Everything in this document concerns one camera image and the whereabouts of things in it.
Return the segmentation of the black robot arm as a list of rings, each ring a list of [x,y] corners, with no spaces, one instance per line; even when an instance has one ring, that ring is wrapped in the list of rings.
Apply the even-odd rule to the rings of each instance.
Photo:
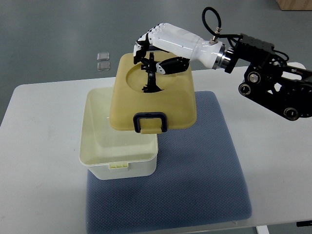
[[[230,35],[231,48],[221,65],[231,73],[239,59],[249,62],[239,93],[283,118],[312,116],[312,73],[289,66],[289,57],[274,45],[245,34]]]

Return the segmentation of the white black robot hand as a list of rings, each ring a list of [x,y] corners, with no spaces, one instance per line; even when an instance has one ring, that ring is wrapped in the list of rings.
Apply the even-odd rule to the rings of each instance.
[[[150,46],[170,52],[174,58],[159,61],[152,66],[162,75],[184,72],[189,62],[199,60],[206,68],[215,69],[221,63],[225,45],[220,41],[204,40],[200,36],[169,23],[160,23],[142,35],[134,45],[134,64],[147,65],[145,56]]]

